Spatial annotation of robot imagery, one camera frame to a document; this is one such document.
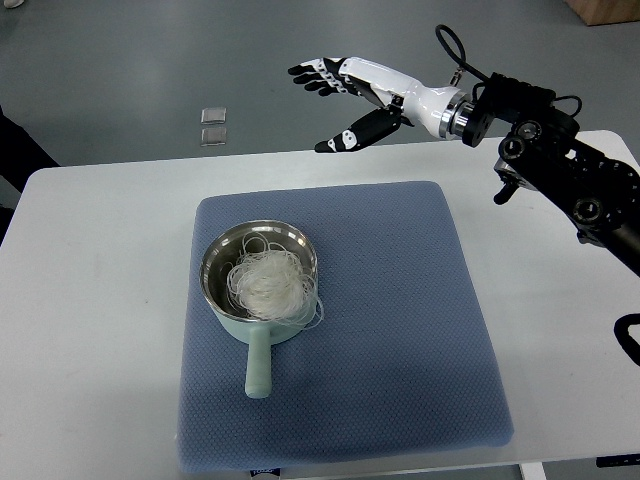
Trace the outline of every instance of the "pot handle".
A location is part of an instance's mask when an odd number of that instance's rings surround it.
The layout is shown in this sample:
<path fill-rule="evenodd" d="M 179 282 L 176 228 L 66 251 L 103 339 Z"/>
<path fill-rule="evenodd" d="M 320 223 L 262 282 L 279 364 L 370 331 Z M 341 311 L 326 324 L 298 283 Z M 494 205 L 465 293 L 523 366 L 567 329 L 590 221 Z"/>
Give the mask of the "pot handle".
<path fill-rule="evenodd" d="M 249 398 L 266 398 L 271 393 L 271 331 L 267 325 L 250 328 L 244 391 Z"/>

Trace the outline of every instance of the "blue cushion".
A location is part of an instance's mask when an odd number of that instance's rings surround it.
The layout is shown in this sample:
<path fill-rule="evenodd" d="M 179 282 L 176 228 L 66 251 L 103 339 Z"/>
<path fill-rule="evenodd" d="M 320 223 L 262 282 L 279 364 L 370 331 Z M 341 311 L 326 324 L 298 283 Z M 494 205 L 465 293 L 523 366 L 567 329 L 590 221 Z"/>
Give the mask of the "blue cushion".
<path fill-rule="evenodd" d="M 205 301 L 204 251 L 281 220 L 318 254 L 325 319 L 272 347 L 273 393 L 244 393 L 247 345 Z M 189 473 L 499 446 L 513 427 L 455 226 L 432 182 L 202 201 L 193 235 L 178 426 Z"/>

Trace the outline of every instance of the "white robotic hand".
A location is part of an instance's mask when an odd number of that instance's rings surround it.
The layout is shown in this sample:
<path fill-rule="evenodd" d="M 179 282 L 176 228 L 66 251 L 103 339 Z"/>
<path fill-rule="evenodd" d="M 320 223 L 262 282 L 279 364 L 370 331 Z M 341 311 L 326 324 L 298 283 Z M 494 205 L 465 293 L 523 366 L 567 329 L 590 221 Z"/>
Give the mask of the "white robotic hand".
<path fill-rule="evenodd" d="M 401 123 L 422 125 L 438 138 L 457 134 L 456 118 L 469 96 L 458 88 L 425 87 L 415 78 L 357 57 L 320 58 L 289 69 L 294 83 L 321 96 L 350 93 L 379 108 L 357 120 L 331 140 L 316 145 L 316 152 L 356 151 L 390 135 Z"/>

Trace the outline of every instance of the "saucepan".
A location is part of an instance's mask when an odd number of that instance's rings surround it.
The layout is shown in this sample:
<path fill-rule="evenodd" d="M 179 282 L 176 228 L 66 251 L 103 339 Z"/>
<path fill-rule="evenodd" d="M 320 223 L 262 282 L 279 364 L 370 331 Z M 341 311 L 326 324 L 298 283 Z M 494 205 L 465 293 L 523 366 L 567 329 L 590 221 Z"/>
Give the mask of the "saucepan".
<path fill-rule="evenodd" d="M 253 318 L 245 309 L 231 302 L 227 291 L 229 272 L 244 250 L 257 253 L 263 249 L 261 242 L 247 242 L 252 235 L 261 236 L 296 254 L 316 288 L 318 259 L 313 245 L 300 230 L 277 220 L 254 220 L 230 228 L 213 241 L 202 258 L 200 284 L 207 302 L 224 329 L 249 345 L 245 393 L 250 398 L 265 398 L 272 391 L 271 345 L 300 333 L 313 319 L 316 301 L 308 302 L 290 322 Z"/>

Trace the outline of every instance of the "table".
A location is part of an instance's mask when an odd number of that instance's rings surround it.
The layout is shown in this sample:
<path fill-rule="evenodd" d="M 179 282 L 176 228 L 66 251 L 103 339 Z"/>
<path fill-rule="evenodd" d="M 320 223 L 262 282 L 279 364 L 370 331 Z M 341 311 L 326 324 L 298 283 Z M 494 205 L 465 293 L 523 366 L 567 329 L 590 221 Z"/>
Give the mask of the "table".
<path fill-rule="evenodd" d="M 611 132 L 580 138 L 637 166 Z M 0 478 L 176 479 L 189 254 L 206 197 L 432 180 L 442 187 L 515 434 L 476 448 L 283 471 L 332 478 L 640 451 L 640 370 L 613 324 L 640 279 L 536 192 L 493 204 L 499 139 L 60 168 L 29 181 L 0 248 Z M 246 478 L 245 472 L 212 478 Z"/>

